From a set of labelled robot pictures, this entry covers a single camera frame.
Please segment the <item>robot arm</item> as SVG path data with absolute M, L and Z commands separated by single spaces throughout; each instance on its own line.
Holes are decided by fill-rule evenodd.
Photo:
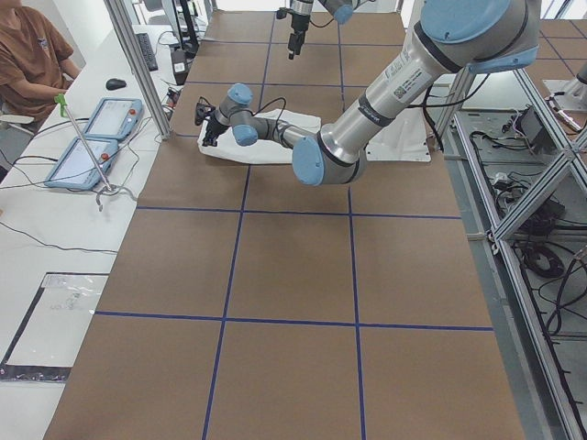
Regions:
M 537 57 L 538 1 L 426 1 L 403 51 L 333 124 L 316 133 L 249 108 L 250 88 L 236 83 L 218 106 L 198 104 L 204 143 L 232 131 L 238 145 L 272 140 L 293 152 L 293 172 L 307 185 L 346 184 L 361 176 L 365 148 L 443 74 L 507 72 Z
M 318 3 L 331 15 L 330 21 L 339 25 L 346 24 L 364 1 L 319 0 Z M 277 19 L 291 17 L 291 33 L 288 39 L 288 59 L 293 60 L 301 53 L 305 44 L 305 35 L 310 26 L 324 28 L 329 25 L 316 25 L 312 21 L 313 0 L 292 0 L 288 6 L 281 7 L 276 13 Z

